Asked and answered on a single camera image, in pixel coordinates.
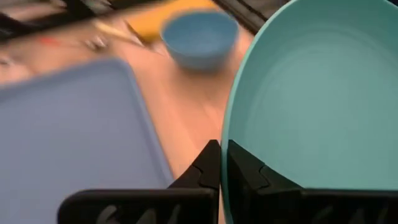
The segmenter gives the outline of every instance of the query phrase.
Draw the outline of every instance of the yellow object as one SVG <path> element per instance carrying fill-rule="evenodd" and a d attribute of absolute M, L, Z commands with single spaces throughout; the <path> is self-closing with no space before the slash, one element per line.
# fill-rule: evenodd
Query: yellow object
<path fill-rule="evenodd" d="M 173 15 L 196 9 L 218 9 L 211 0 L 172 0 L 127 19 L 135 32 L 145 41 L 159 38 L 164 22 Z"/>

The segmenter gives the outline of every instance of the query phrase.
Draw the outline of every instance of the small blue bowl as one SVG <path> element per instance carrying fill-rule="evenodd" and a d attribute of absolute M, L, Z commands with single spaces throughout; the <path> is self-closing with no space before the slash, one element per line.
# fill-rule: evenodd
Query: small blue bowl
<path fill-rule="evenodd" d="M 181 67 L 211 71 L 227 59 L 238 36 L 238 24 L 222 12 L 194 11 L 169 21 L 161 36 Z"/>

